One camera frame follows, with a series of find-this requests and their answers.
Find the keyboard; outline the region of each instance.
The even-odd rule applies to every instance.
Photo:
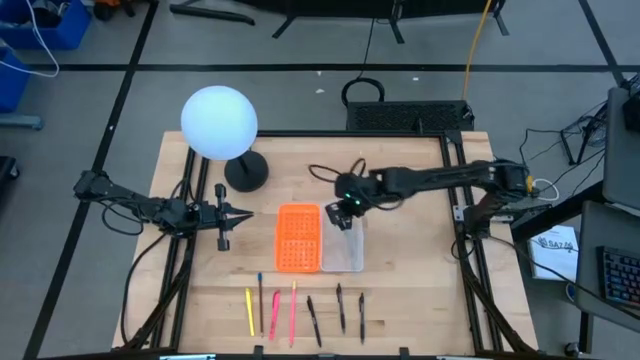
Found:
[[[607,246],[597,252],[602,296],[640,309],[640,255]]]

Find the floor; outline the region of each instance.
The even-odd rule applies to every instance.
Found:
[[[0,154],[18,158],[22,169],[0,208],[3,358],[24,354],[78,209],[71,187],[80,171],[104,162],[118,183],[146,193],[162,133],[179,129],[180,109],[197,89],[223,84],[242,91],[261,129],[344,128],[340,90],[361,68],[370,21],[299,18],[274,40],[283,16],[228,1],[208,5],[247,14],[257,25],[173,15],[167,2],[137,4],[136,17],[94,19],[78,50],[55,52],[62,64],[57,78],[30,80],[19,111],[42,116],[45,128],[0,132]],[[593,11],[591,23],[585,8]],[[475,64],[485,66],[472,73],[468,101],[476,129],[489,132],[497,156],[518,160],[526,128],[559,130],[606,98],[614,73],[640,71],[638,12],[635,0],[509,0],[502,13],[509,36],[487,21],[475,56]],[[388,100],[458,99],[478,21],[479,15],[403,20],[404,45],[377,23],[367,62],[386,65],[365,74],[384,84]],[[604,34],[599,41],[594,28]],[[51,70],[43,52],[19,56]],[[301,65],[287,71],[273,64]],[[350,99],[374,96],[356,86]],[[574,149],[578,138],[571,138]],[[525,156],[557,140],[531,134]],[[597,150],[588,148],[587,156]],[[563,177],[560,200],[598,158]],[[568,169],[559,146],[528,163],[536,177],[550,180]],[[599,180],[601,170],[580,188]],[[89,210],[40,356],[109,349],[134,246],[106,230],[95,207]],[[560,354],[577,340],[579,312],[565,300],[562,284],[529,276],[523,268],[540,348]],[[594,332],[595,356],[632,358],[640,350],[640,336],[616,325],[596,320]]]

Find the orange container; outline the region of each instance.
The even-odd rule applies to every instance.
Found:
[[[284,204],[276,225],[276,269],[280,272],[320,270],[322,217],[315,204]]]

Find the red pen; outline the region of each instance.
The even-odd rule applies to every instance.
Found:
[[[273,305],[271,306],[271,330],[269,331],[269,341],[273,341],[276,336],[276,323],[278,322],[278,309],[280,309],[280,290],[273,294]]]

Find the lamp base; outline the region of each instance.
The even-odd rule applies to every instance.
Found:
[[[264,156],[247,151],[240,157],[227,161],[224,177],[234,190],[251,192],[259,189],[269,177],[269,166]]]

